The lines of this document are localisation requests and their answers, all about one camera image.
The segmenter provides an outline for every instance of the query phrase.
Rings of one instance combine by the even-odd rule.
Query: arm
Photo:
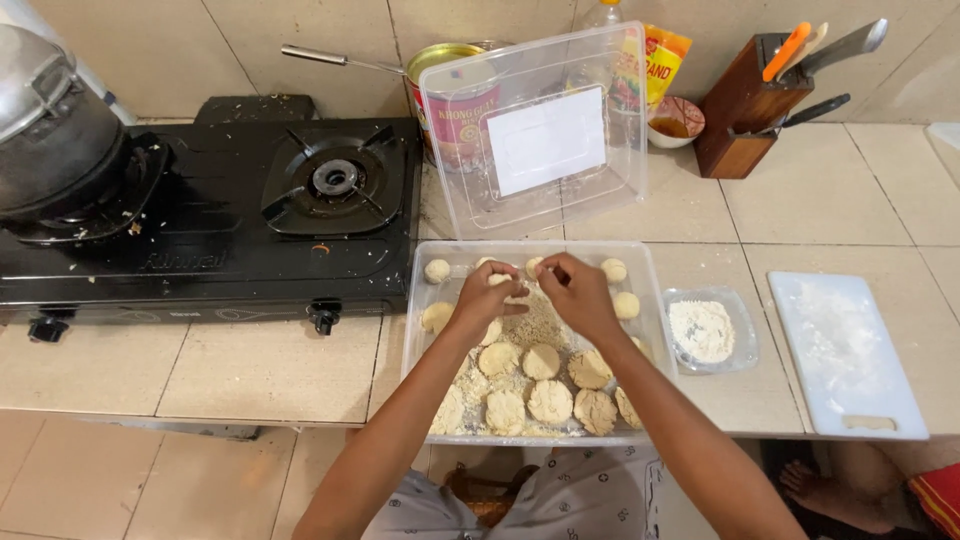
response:
[[[541,262],[537,275],[566,323],[597,346],[670,473],[721,538],[806,538],[756,464],[630,341],[602,271],[564,253]]]
[[[493,273],[513,281],[490,287]],[[488,261],[464,282],[450,321],[390,399],[337,456],[297,523],[294,540],[360,538],[407,473],[430,430],[447,388],[469,350],[501,315],[527,306],[505,305],[528,294],[509,264]]]

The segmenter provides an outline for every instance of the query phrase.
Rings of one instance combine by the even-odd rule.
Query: bowl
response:
[[[699,107],[684,98],[667,96],[647,121],[647,140],[658,148],[680,148],[693,142],[706,125]]]

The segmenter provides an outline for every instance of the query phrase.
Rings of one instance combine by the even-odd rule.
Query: gas stove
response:
[[[0,315],[32,322],[33,339],[56,341],[74,323],[301,318],[330,334],[341,315],[406,310],[416,118],[131,135],[142,149],[125,188],[133,202],[0,231]]]

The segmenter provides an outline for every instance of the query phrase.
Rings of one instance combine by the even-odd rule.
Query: stove knob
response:
[[[34,343],[45,341],[47,343],[57,343],[60,337],[70,325],[54,317],[39,317],[30,320],[30,329],[27,331],[27,337]]]
[[[330,335],[333,331],[333,325],[340,322],[340,313],[330,311],[329,309],[320,309],[310,316],[313,321],[313,328],[320,335]]]

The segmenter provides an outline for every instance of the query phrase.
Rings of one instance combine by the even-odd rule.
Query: wooden knife block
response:
[[[727,67],[700,104],[707,120],[693,149],[703,178],[741,180],[754,170],[777,141],[774,133],[756,133],[776,125],[813,91],[813,79],[798,65],[779,82],[763,82],[763,68],[789,34],[757,34]]]

